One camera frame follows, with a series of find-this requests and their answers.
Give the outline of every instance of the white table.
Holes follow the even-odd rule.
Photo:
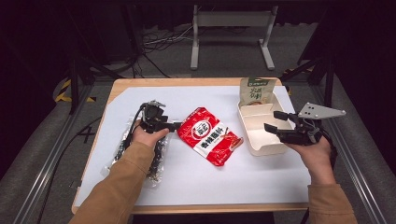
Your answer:
[[[182,121],[204,106],[236,135],[247,137],[237,114],[240,78],[178,78],[117,80],[96,135],[73,203],[76,212],[93,186],[103,179],[101,169],[113,158],[126,123],[145,102],[166,105],[169,119]],[[287,112],[294,112],[282,86],[274,90]],[[143,188],[134,214],[218,213],[306,209],[309,174],[300,156],[255,157],[248,144],[238,147],[224,166],[216,167],[182,142],[176,133],[164,157],[162,182]]]

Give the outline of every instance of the table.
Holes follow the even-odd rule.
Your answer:
[[[97,153],[100,150],[97,149],[98,146],[103,144],[103,142],[109,143],[112,141],[110,137],[106,138],[106,141],[102,137],[108,136],[107,132],[104,131],[109,128],[107,126],[108,123],[124,122],[111,116],[113,113],[112,110],[117,109],[117,111],[120,111],[119,108],[115,107],[117,104],[123,105],[125,102],[132,101],[128,94],[132,93],[135,95],[136,93],[150,90],[152,92],[150,96],[145,97],[139,94],[139,100],[136,102],[136,105],[140,105],[147,101],[145,98],[152,100],[154,97],[156,100],[162,102],[166,97],[163,98],[161,95],[166,95],[167,97],[179,95],[180,97],[184,97],[187,94],[186,90],[205,90],[205,93],[200,97],[202,99],[206,99],[205,94],[218,94],[221,92],[221,101],[227,102],[227,104],[222,105],[218,99],[218,101],[215,100],[212,103],[202,104],[200,106],[205,106],[207,109],[210,108],[209,111],[227,124],[231,130],[247,139],[243,133],[242,124],[239,122],[236,114],[237,102],[239,102],[239,83],[240,78],[145,78],[117,80],[109,95],[106,112],[101,120],[98,134],[95,137],[92,152],[82,178],[82,185],[78,190],[72,211],[75,213],[83,201],[81,198],[88,196],[88,194],[85,196],[81,195],[83,194],[84,183],[87,183],[85,180],[89,179],[92,169],[94,170],[94,175],[97,175],[97,172],[101,169],[100,166],[90,166],[90,164],[94,163],[92,160],[95,160],[95,151]],[[277,82],[277,85],[278,87],[276,89],[279,93],[276,96],[278,99],[279,97],[286,97],[286,108],[289,112],[294,112],[291,111],[293,110],[292,105],[285,88],[280,86],[280,81]],[[158,92],[156,93],[156,90],[161,91],[161,95],[157,94]],[[196,106],[195,104],[185,104],[174,109],[179,104],[179,100],[172,99],[173,103],[165,102],[167,105],[164,109],[165,115],[170,116],[177,111],[182,111],[180,112],[181,114],[188,115],[192,112],[191,109]],[[229,112],[225,115],[221,113],[222,110],[234,110],[234,112]],[[117,117],[128,117],[127,114],[122,115],[118,113]],[[177,141],[175,136],[171,139],[170,144],[173,147],[171,147],[172,150],[168,150],[165,154],[163,181],[155,190],[142,189],[133,214],[285,211],[303,210],[308,206],[306,185],[309,184],[310,177],[300,156],[291,149],[284,154],[254,157],[248,152],[247,145],[244,143],[244,145],[236,149],[226,164],[219,168],[206,161],[191,148],[187,147],[187,145],[184,145],[181,140]],[[213,179],[219,180],[219,182],[216,182],[216,185],[219,186],[228,183],[228,188],[216,189],[214,187],[214,189],[205,189],[205,187],[214,186]],[[210,194],[210,192],[217,192],[217,194],[209,195],[210,200],[207,200],[203,193]],[[272,201],[265,201],[264,198],[266,197],[271,198]]]

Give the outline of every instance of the person's left hand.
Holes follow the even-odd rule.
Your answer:
[[[134,129],[134,133],[132,134],[132,142],[140,142],[145,144],[148,147],[155,147],[155,144],[158,140],[165,137],[169,134],[169,129],[162,129],[156,133],[146,133],[142,127],[140,127],[141,120],[136,122],[136,128]]]

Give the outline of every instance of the metal frame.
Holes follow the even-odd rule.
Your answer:
[[[85,99],[89,97],[91,92],[92,86],[84,86],[83,90],[81,91],[81,95],[79,98],[80,102],[84,102]],[[78,104],[78,107],[75,110],[75,113],[70,114],[67,118],[64,127],[62,128],[54,146],[52,147],[47,160],[44,162],[43,167],[41,168],[40,173],[38,174],[37,178],[35,179],[35,183],[33,184],[32,188],[30,189],[29,194],[27,195],[23,205],[18,212],[17,216],[14,219],[15,224],[17,223],[27,223],[30,215],[32,215],[35,206],[40,199],[41,194],[43,193],[47,183],[50,180],[50,177],[54,175],[54,169],[56,166],[57,161],[61,158],[62,151],[65,147],[67,137],[78,117],[79,112],[84,104]]]
[[[199,54],[199,26],[264,26],[265,37],[259,39],[260,48],[262,49],[262,56],[269,70],[274,70],[274,62],[268,50],[268,41],[277,13],[277,6],[274,6],[271,11],[199,11],[198,6],[194,5],[192,28],[193,41],[191,52],[191,70],[198,69],[198,54]]]

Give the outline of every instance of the white paper sheet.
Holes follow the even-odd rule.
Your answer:
[[[286,112],[293,113],[284,87],[274,93]],[[157,100],[164,115],[182,121],[203,106],[247,141],[238,118],[239,86],[129,88],[106,107],[97,143],[82,179],[74,206],[81,203],[104,177],[101,169],[112,161],[129,118],[139,106]],[[143,188],[136,205],[306,203],[309,174],[300,156],[255,157],[245,142],[224,166],[216,167],[182,142],[175,133],[164,158],[163,179],[156,189]]]

